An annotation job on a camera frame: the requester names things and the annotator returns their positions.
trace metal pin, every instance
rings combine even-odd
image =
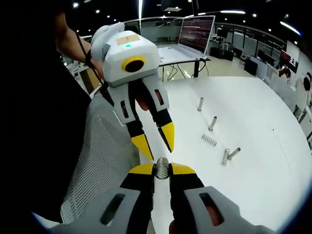
[[[214,117],[214,119],[213,119],[212,123],[210,124],[210,126],[209,126],[209,128],[208,128],[208,130],[209,130],[210,132],[212,132],[212,131],[213,131],[213,129],[214,129],[214,125],[215,125],[215,122],[216,122],[216,116]]]
[[[228,156],[228,160],[231,160],[239,151],[240,151],[240,148],[238,147]]]
[[[199,102],[199,106],[198,106],[198,108],[197,108],[198,111],[201,111],[201,107],[203,106],[203,101],[204,101],[204,98],[201,97],[201,98],[200,98],[200,102]]]

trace person's arm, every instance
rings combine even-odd
[[[86,63],[84,53],[75,32],[67,26],[64,12],[59,13],[55,18],[55,36],[55,42],[59,52],[73,60]],[[80,40],[87,53],[91,49],[91,44],[82,38]],[[91,62],[103,78],[102,62],[93,60]]]

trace wrist strap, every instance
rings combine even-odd
[[[93,63],[91,63],[91,49],[88,51],[86,55],[86,64],[88,65],[88,67],[94,68]]]

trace chair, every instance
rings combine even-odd
[[[139,164],[127,127],[119,123],[101,94],[96,94],[88,109],[80,157],[61,206],[63,222],[69,224],[80,217],[87,203],[106,189],[119,187]]]

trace metal spring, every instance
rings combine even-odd
[[[223,159],[222,159],[222,162],[221,162],[222,166],[226,166],[226,164],[228,163],[229,153],[230,153],[230,149],[226,148],[224,150]]]
[[[203,136],[201,137],[205,142],[208,142],[209,144],[216,146],[217,142],[212,139],[210,136],[207,136],[206,134],[203,134]]]
[[[156,178],[167,179],[169,177],[169,162],[167,158],[160,157],[156,164]]]

